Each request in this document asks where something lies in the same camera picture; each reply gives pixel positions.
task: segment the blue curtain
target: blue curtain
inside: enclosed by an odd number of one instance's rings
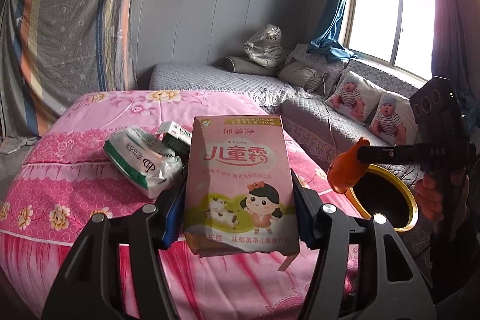
[[[448,78],[457,91],[460,109],[469,129],[479,124],[478,108],[472,97],[467,62],[467,44],[459,0],[435,0],[431,73]]]
[[[347,0],[327,0],[308,52],[326,55],[330,62],[355,57],[338,42]]]

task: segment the hand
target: hand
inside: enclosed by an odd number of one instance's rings
[[[452,172],[450,180],[454,186],[461,186],[465,175],[464,170]],[[458,229],[467,218],[467,198],[469,196],[469,177],[465,178],[457,209],[454,211],[454,227]],[[437,189],[435,180],[426,173],[423,179],[415,184],[415,200],[421,211],[429,220],[434,223],[443,220],[443,195],[441,189]]]

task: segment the green and white package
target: green and white package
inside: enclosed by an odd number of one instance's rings
[[[105,141],[103,150],[113,164],[148,198],[172,187],[183,164],[174,150],[138,127],[119,130]]]

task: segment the window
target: window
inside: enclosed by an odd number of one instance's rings
[[[431,78],[434,0],[352,0],[348,24],[360,57]]]

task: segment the pink bed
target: pink bed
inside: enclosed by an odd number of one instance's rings
[[[251,99],[226,92],[117,91],[80,98],[27,157],[0,208],[0,265],[24,302],[40,315],[48,292],[78,233],[98,211],[130,214],[148,202],[109,162],[105,138],[136,125],[154,132],[174,120],[191,129],[196,115],[264,114]],[[349,215],[357,215],[330,189],[325,173],[287,134],[291,167]],[[357,271],[351,247],[345,292]],[[121,282],[127,312],[139,317],[127,246],[121,247]],[[161,252],[166,278],[182,319],[296,319],[317,259],[303,243],[285,272],[278,253],[199,258],[179,240]]]

